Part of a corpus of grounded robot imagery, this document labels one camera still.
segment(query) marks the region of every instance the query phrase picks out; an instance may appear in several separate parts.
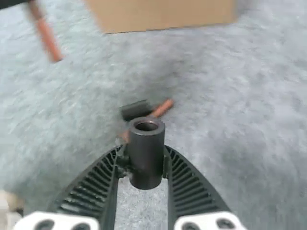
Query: small black cylinder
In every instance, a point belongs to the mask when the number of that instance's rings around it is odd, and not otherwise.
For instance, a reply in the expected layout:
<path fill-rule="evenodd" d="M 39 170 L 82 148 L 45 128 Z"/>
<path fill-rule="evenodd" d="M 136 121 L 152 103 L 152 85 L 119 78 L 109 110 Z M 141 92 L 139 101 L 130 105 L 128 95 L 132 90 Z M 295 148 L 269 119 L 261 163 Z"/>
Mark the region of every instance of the small black cylinder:
<path fill-rule="evenodd" d="M 165 124 L 151 117 L 138 117 L 129 123 L 127 154 L 132 166 L 131 184 L 152 189 L 162 180 Z"/>

